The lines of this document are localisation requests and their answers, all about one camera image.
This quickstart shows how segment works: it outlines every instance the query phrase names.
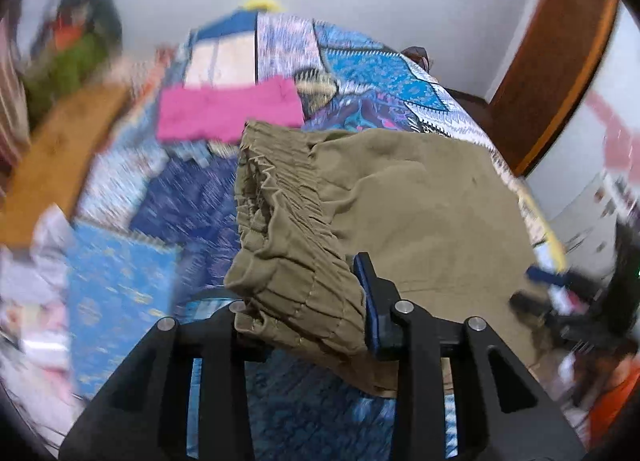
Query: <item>pink cloth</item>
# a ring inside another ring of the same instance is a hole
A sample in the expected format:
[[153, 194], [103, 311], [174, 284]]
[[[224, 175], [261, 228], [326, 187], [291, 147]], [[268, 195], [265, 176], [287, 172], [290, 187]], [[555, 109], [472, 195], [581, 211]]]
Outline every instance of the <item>pink cloth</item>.
[[589, 91], [584, 101], [605, 125], [605, 168], [616, 173], [627, 172], [629, 183], [640, 185], [640, 132], [631, 131], [596, 91]]
[[305, 121], [292, 78], [274, 76], [250, 87], [174, 86], [160, 96], [158, 139], [240, 141], [248, 120], [300, 127]]

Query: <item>patterned bedsheet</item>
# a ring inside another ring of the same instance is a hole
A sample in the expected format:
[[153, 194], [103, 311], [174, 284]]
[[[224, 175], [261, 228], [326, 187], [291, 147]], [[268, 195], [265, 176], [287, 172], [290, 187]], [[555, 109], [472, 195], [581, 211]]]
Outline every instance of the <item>patterned bedsheet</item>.
[[[288, 14], [237, 11], [194, 30], [164, 55], [142, 94], [96, 155], [78, 202], [68, 253], [72, 386], [91, 398], [155, 320], [206, 318], [232, 300], [223, 278], [239, 237], [235, 149], [214, 141], [161, 144], [158, 91], [247, 85], [292, 76], [303, 130], [370, 127], [435, 132], [489, 149], [497, 173], [520, 195], [532, 245], [545, 228], [492, 142], [437, 81], [371, 38]], [[194, 370], [192, 394], [198, 391]], [[395, 401], [370, 397], [328, 371], [275, 351], [246, 371], [258, 460], [388, 458]], [[196, 397], [189, 454], [197, 456]], [[457, 453], [447, 396], [447, 456]]]

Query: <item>wooden board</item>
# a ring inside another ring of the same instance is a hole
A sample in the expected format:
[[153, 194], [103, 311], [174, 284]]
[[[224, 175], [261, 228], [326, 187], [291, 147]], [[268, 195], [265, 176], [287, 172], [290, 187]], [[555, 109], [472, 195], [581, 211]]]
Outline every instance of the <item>wooden board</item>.
[[56, 104], [14, 170], [0, 214], [0, 242], [28, 248], [38, 218], [53, 203], [67, 218], [73, 215], [95, 149], [128, 99], [125, 86], [93, 86]]
[[596, 70], [618, 0], [540, 0], [490, 103], [489, 136], [516, 175], [542, 157]]

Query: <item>black gripper frame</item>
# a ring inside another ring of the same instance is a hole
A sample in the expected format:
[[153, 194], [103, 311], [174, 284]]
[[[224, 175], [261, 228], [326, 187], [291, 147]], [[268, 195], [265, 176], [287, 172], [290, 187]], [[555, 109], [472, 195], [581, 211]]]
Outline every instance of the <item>black gripper frame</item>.
[[[484, 320], [450, 322], [407, 303], [398, 311], [395, 286], [375, 275], [366, 253], [356, 256], [354, 273], [366, 284], [367, 314], [378, 319], [367, 323], [367, 344], [376, 357], [399, 364], [391, 460], [445, 458], [443, 357], [453, 377], [457, 460], [582, 459], [582, 443], [561, 411]], [[202, 358], [198, 457], [252, 461], [244, 362], [264, 361], [269, 351], [239, 336], [233, 323], [228, 307], [185, 325], [158, 321], [88, 404], [59, 459], [190, 460], [191, 370]]]

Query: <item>orange cloth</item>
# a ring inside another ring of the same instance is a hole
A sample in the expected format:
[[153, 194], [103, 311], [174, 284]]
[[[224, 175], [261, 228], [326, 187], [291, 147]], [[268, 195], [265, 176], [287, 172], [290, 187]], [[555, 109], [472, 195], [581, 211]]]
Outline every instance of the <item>orange cloth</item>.
[[84, 34], [84, 25], [60, 26], [53, 31], [53, 43], [56, 51], [64, 51], [75, 44]]
[[0, 212], [0, 243], [29, 248], [40, 215], [52, 204], [71, 218], [95, 149], [128, 99], [126, 86], [87, 86], [53, 107], [14, 170]]
[[609, 430], [639, 379], [640, 363], [634, 362], [626, 380], [598, 398], [589, 412], [591, 448], [596, 446]]

